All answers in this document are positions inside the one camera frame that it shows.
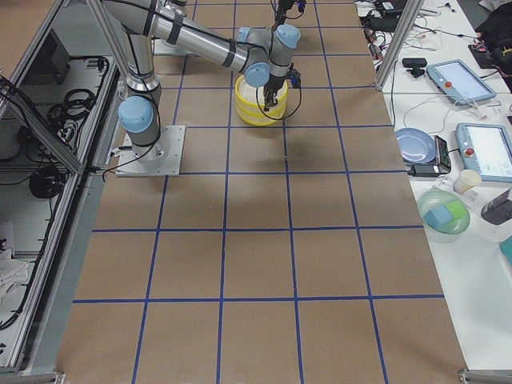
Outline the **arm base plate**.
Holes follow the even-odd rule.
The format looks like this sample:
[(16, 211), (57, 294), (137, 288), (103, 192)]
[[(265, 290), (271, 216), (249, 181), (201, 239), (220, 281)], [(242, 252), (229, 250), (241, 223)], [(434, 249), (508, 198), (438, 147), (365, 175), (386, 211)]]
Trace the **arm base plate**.
[(159, 141), (144, 156), (145, 150), (132, 148), (130, 137), (125, 134), (123, 145), (131, 148), (120, 153), (121, 165), (115, 169), (115, 174), (132, 178), (179, 176), (185, 134), (185, 126), (164, 126)]
[(159, 38), (153, 40), (153, 52), (155, 56), (187, 56), (190, 54), (188, 50), (172, 45)]

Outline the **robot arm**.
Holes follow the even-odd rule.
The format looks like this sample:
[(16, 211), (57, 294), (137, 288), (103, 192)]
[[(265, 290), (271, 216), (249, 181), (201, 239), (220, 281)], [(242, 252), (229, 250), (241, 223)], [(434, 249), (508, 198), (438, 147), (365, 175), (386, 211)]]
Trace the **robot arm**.
[(156, 72), (153, 41), (173, 47), (183, 62), (191, 62), (192, 74), (201, 64), (218, 65), (243, 76), (251, 88), (250, 100), (262, 118), (262, 125), (283, 120), (286, 82), (299, 88), (300, 74), (292, 63), (301, 34), (287, 23), (294, 6), (304, 11), (303, 1), (277, 1), (271, 5), (274, 23), (266, 28), (242, 27), (236, 39), (189, 19), (184, 1), (105, 1), (106, 11), (121, 25), (126, 49), (130, 95), (156, 100), (161, 94), (161, 80)]
[(294, 6), (298, 8), (299, 15), (303, 15), (306, 8), (306, 0), (278, 0), (274, 10), (276, 16), (287, 16), (287, 12)]

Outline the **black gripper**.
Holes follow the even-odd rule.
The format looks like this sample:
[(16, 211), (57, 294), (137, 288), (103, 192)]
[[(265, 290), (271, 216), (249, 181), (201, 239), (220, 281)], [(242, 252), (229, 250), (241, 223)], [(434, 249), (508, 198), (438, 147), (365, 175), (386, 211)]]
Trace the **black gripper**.
[(267, 84), (263, 87), (264, 96), (264, 110), (270, 110), (275, 107), (282, 99), (279, 96), (279, 91), (285, 86), (285, 83), (290, 81), (294, 89), (301, 88), (301, 74), (294, 67), (290, 67), (284, 76), (277, 77), (274, 75), (270, 76)]

